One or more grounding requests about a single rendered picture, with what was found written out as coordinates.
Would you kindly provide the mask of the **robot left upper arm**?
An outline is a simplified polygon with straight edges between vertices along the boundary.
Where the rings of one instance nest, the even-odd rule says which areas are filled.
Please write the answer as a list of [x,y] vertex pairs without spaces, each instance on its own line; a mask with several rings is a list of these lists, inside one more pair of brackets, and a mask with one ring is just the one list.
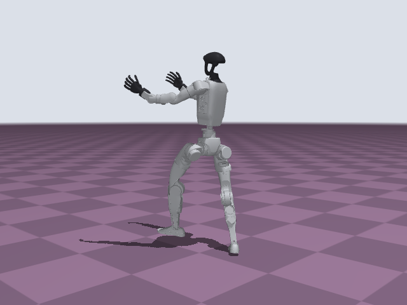
[[[181,90],[181,92],[176,95],[176,99],[173,102],[169,102],[170,104],[178,104],[194,95],[203,95],[207,90],[209,90],[209,85],[205,81],[195,81],[187,88]],[[173,92],[171,92],[173,93]]]

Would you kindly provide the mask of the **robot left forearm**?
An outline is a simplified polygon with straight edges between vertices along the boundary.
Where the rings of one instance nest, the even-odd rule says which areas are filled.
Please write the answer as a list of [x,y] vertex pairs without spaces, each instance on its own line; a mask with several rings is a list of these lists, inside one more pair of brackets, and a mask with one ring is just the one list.
[[143,93],[141,94],[141,97],[146,99],[150,104],[156,103],[156,104],[161,104],[161,105],[165,105],[166,103],[173,102],[176,99],[176,95],[174,93],[154,95],[152,93],[149,94],[146,91],[143,91]]

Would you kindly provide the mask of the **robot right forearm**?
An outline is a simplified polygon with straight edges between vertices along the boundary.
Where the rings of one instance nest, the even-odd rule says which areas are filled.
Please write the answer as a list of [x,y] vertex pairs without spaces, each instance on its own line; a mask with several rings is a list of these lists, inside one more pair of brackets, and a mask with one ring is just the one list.
[[[185,89],[184,86],[181,87],[180,91],[183,90],[183,89]],[[192,96],[192,97],[190,97],[190,98],[193,98],[194,100],[197,100],[197,96],[196,96],[196,95],[194,95],[194,96]]]

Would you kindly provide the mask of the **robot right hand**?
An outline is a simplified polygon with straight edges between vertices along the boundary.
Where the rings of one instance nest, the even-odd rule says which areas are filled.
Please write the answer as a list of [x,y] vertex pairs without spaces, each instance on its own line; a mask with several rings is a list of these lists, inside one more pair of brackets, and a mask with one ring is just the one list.
[[183,83],[183,81],[182,81],[182,79],[181,79],[181,76],[180,76],[180,74],[178,73],[178,72],[176,72],[176,74],[178,75],[178,77],[173,73],[173,72],[170,72],[171,74],[173,74],[173,75],[171,75],[171,74],[167,74],[167,75],[169,75],[170,77],[172,77],[172,78],[170,78],[170,77],[166,77],[166,78],[169,78],[171,81],[173,81],[173,82],[171,82],[171,81],[169,81],[169,80],[167,80],[166,79],[166,81],[168,81],[169,83],[171,83],[172,85],[174,85],[176,88],[178,88],[178,90],[180,91],[180,89],[181,89],[181,87],[182,86],[184,86],[185,88],[187,88],[187,86]]

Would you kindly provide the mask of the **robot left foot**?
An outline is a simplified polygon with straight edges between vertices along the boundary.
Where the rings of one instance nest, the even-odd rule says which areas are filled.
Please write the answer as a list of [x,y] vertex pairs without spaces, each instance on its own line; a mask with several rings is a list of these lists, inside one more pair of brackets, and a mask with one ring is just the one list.
[[172,229],[172,226],[162,227],[162,228],[158,228],[157,232],[161,233],[161,234],[174,235],[174,236],[179,236],[179,237],[184,237],[185,236],[185,231],[184,231],[184,229],[182,227],[178,227],[177,230]]

